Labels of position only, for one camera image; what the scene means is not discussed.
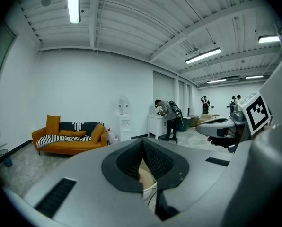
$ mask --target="black vent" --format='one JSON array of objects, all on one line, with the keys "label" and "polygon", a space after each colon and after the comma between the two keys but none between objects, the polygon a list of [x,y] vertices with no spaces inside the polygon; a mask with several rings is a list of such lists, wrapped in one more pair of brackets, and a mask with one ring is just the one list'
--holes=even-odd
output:
[{"label": "black vent", "polygon": [[156,180],[164,176],[174,167],[173,159],[160,150],[144,142],[144,161]]},{"label": "black vent", "polygon": [[70,193],[76,181],[63,178],[35,207],[40,213],[51,218]]},{"label": "black vent", "polygon": [[117,158],[117,166],[124,174],[138,180],[141,161],[142,141],[119,155]]},{"label": "black vent", "polygon": [[214,163],[214,164],[218,164],[218,165],[221,165],[221,166],[228,166],[228,164],[229,164],[229,161],[221,160],[221,159],[217,159],[217,158],[213,158],[213,157],[207,158],[206,161]]}]

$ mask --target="sofa armrest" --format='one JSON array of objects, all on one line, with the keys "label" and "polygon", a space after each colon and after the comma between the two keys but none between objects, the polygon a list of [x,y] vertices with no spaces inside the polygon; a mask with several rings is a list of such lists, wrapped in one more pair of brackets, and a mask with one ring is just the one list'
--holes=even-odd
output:
[{"label": "sofa armrest", "polygon": [[101,146],[107,146],[107,133],[104,131],[104,133],[101,135]]},{"label": "sofa armrest", "polygon": [[37,140],[39,140],[45,134],[46,134],[46,127],[32,133],[32,139],[36,149],[37,149]]}]

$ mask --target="fluorescent light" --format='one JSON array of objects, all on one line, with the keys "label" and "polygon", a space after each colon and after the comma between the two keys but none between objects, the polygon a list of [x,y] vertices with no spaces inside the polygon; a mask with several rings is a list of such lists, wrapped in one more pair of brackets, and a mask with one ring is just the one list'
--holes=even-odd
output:
[{"label": "fluorescent light", "polygon": [[192,62],[194,62],[194,61],[198,61],[198,60],[201,60],[201,59],[203,59],[203,58],[205,58],[205,57],[209,57],[209,56],[211,56],[211,55],[215,55],[215,54],[218,54],[218,53],[221,53],[221,52],[222,52],[221,49],[220,49],[220,48],[217,48],[217,49],[214,49],[214,50],[205,52],[205,53],[203,53],[203,54],[199,54],[199,55],[197,55],[197,56],[195,56],[195,57],[193,57],[193,58],[190,58],[190,59],[186,60],[185,62],[186,62],[187,64],[190,64],[190,63],[192,63]]},{"label": "fluorescent light", "polygon": [[262,78],[263,75],[259,75],[259,76],[251,76],[251,77],[245,77],[246,79],[251,79],[251,78]]},{"label": "fluorescent light", "polygon": [[222,81],[226,81],[226,79],[216,80],[216,81],[208,81],[207,83],[222,82]]},{"label": "fluorescent light", "polygon": [[278,42],[280,38],[277,35],[260,36],[259,43]]},{"label": "fluorescent light", "polygon": [[80,22],[80,0],[67,0],[70,14],[70,22],[78,24]]}]

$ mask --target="concrete floor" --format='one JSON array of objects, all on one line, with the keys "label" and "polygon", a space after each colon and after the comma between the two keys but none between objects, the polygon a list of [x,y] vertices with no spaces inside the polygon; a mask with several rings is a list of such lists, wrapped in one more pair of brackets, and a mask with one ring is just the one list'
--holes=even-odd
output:
[{"label": "concrete floor", "polygon": [[[207,141],[207,137],[197,133],[195,128],[190,128],[185,132],[178,132],[178,145],[227,152],[227,149],[224,149],[221,146],[211,145]],[[6,168],[4,164],[1,163],[0,174],[9,184],[11,190],[20,197],[23,197],[33,184],[38,182],[42,177],[50,173],[70,157],[71,156],[69,155],[51,154],[46,152],[40,152],[40,155],[38,155],[34,145],[31,143],[10,157],[13,166]],[[152,207],[156,202],[155,197],[153,197],[150,202],[150,207]]]}]

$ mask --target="ceiling beam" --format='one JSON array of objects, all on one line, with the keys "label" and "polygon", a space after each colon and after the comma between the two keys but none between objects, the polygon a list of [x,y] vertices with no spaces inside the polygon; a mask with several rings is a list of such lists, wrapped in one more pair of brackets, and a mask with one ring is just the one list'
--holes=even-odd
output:
[{"label": "ceiling beam", "polygon": [[250,81],[240,81],[240,82],[232,82],[232,83],[220,83],[217,85],[210,85],[205,87],[198,87],[198,89],[206,89],[206,88],[212,88],[212,87],[225,87],[225,86],[232,86],[232,85],[239,85],[239,84],[250,84],[250,83],[264,83],[268,79],[262,79],[262,80],[250,80]]},{"label": "ceiling beam", "polygon": [[[233,71],[228,71],[224,73],[219,73],[215,74],[215,78],[223,78],[223,77],[230,77],[230,76],[239,76],[243,74],[248,74],[248,73],[263,73],[266,71],[268,66],[263,66],[263,67],[255,67],[255,68],[249,68],[249,69],[244,69],[244,70],[233,70]],[[271,66],[268,68],[268,70],[275,70],[277,68],[276,65]],[[201,78],[196,78],[193,80],[193,82],[202,82],[202,81],[207,81],[210,79],[215,79],[213,76],[206,76],[206,77],[201,77]]]},{"label": "ceiling beam", "polygon": [[[242,58],[258,56],[258,55],[273,54],[273,53],[277,53],[279,49],[280,49],[279,47],[273,47],[273,48],[264,48],[264,49],[259,49],[259,50],[242,52],[242,53],[228,55],[228,56],[220,57],[215,60],[208,61],[207,64],[209,66],[213,66],[213,65],[220,64],[220,63],[224,63],[228,61],[235,61],[235,60],[242,59]],[[182,70],[180,74],[183,75],[193,70],[201,69],[204,67],[206,67],[206,64],[201,63],[201,64],[198,64],[198,65]]]},{"label": "ceiling beam", "polygon": [[[62,41],[62,42],[53,42],[53,43],[43,43],[40,51],[46,51],[46,50],[56,50],[56,49],[87,49],[87,50],[93,50],[96,51],[98,48],[96,47],[90,47],[88,41]],[[160,67],[162,69],[165,69],[171,73],[173,73],[175,76],[180,76],[179,70],[174,70],[171,68],[168,68],[163,65],[163,63],[153,63],[150,61],[150,56],[143,55],[139,52],[129,50],[120,46],[116,45],[110,45],[110,44],[104,44],[100,43],[100,51],[104,52],[112,52],[115,54],[124,55],[130,58],[138,59],[140,61],[144,61],[146,63],[152,64],[154,66]],[[194,84],[198,86],[198,84],[193,83],[190,79],[180,76],[184,78],[185,80],[189,81],[191,84]]]},{"label": "ceiling beam", "polygon": [[193,36],[194,34],[198,33],[199,31],[202,31],[204,29],[207,29],[211,26],[213,26],[216,23],[219,23],[220,20],[224,20],[226,18],[234,17],[242,13],[246,13],[249,10],[257,9],[260,7],[266,7],[267,3],[262,0],[257,1],[250,1],[250,2],[244,2],[240,3],[236,6],[232,6],[228,9],[221,10],[220,12],[214,13],[199,22],[191,25],[181,33],[177,34],[175,37],[173,37],[171,40],[169,40],[166,44],[164,44],[162,47],[160,47],[156,52],[154,52],[151,57],[150,61],[154,61],[157,59],[160,55],[165,53],[165,51],[176,44],[184,41],[188,36]]},{"label": "ceiling beam", "polygon": [[23,29],[24,32],[27,34],[27,36],[31,39],[35,47],[39,49],[41,47],[41,41],[36,36],[35,32],[33,31],[30,24],[28,23],[28,20],[24,16],[19,3],[15,2],[12,9],[13,9],[12,10],[13,17],[16,18],[16,21],[20,24],[21,29]]},{"label": "ceiling beam", "polygon": [[97,27],[97,15],[100,0],[90,0],[89,3],[89,43],[90,47],[95,47],[96,42],[96,27]]}]

